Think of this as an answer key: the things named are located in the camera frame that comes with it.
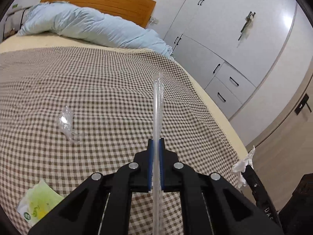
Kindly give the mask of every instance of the crumpled plastic wrapper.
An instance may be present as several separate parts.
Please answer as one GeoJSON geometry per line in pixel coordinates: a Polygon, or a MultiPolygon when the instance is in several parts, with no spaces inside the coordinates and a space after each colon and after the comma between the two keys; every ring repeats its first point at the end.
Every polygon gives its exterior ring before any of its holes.
{"type": "Polygon", "coordinates": [[[255,147],[247,154],[247,156],[233,165],[232,172],[237,174],[237,188],[240,189],[242,186],[247,185],[247,181],[242,176],[241,172],[246,171],[247,165],[253,168],[252,158],[255,153],[255,147]]]}
{"type": "Polygon", "coordinates": [[[28,189],[16,210],[30,226],[33,226],[63,199],[64,197],[53,191],[44,180],[40,180],[33,188],[28,189]]]}
{"type": "Polygon", "coordinates": [[[62,112],[58,116],[57,123],[60,131],[63,132],[69,140],[73,142],[80,141],[81,135],[73,130],[73,112],[68,106],[62,109],[62,112]]]}

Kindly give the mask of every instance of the light blue comforter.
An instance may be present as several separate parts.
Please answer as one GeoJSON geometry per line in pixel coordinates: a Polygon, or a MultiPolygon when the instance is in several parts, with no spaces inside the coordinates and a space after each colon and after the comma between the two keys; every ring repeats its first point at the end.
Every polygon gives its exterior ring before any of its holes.
{"type": "Polygon", "coordinates": [[[50,31],[112,48],[150,48],[171,58],[172,47],[152,29],[118,16],[70,3],[39,3],[31,8],[18,35],[50,31]]]}

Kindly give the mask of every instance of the bed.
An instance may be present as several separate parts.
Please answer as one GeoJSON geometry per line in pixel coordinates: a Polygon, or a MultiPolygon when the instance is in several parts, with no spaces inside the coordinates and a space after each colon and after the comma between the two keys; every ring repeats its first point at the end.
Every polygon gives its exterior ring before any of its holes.
{"type": "MultiPolygon", "coordinates": [[[[155,5],[65,1],[142,27],[155,5]]],[[[236,183],[231,166],[247,155],[236,132],[182,66],[152,50],[108,48],[53,33],[15,35],[0,44],[0,71],[0,204],[22,234],[29,227],[15,206],[40,178],[66,196],[93,172],[115,172],[145,150],[152,137],[153,72],[165,74],[166,147],[196,171],[217,171],[236,183]],[[56,126],[64,105],[82,132],[77,144],[56,126]]],[[[149,194],[133,195],[129,234],[151,233],[151,206],[149,194]]],[[[164,195],[164,223],[166,234],[182,234],[176,193],[164,195]]]]}

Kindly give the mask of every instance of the crumpled white tissue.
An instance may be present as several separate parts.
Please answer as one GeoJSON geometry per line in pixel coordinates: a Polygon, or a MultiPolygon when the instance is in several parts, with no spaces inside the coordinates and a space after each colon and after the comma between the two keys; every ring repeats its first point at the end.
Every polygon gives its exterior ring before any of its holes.
{"type": "Polygon", "coordinates": [[[252,165],[252,158],[255,153],[255,147],[253,146],[253,149],[247,154],[247,156],[237,162],[233,165],[232,172],[237,174],[237,188],[240,189],[242,186],[247,185],[247,181],[242,176],[241,172],[246,171],[247,165],[250,165],[253,168],[252,165]]]}

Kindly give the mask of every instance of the brown and beige checkered fabric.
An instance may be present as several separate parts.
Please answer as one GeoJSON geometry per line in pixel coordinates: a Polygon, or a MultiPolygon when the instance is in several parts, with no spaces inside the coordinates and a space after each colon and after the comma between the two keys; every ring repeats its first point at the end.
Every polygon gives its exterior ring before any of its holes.
{"type": "MultiPolygon", "coordinates": [[[[146,150],[152,137],[152,75],[165,75],[162,137],[197,172],[221,173],[235,184],[237,154],[198,97],[186,73],[155,52],[124,54],[57,47],[0,55],[0,204],[22,234],[15,206],[44,179],[66,196],[93,172],[108,174],[146,150]],[[68,105],[71,143],[56,119],[68,105]]],[[[182,234],[179,195],[164,195],[166,234],[182,234]]],[[[152,198],[134,194],[129,234],[152,233],[152,198]]]]}

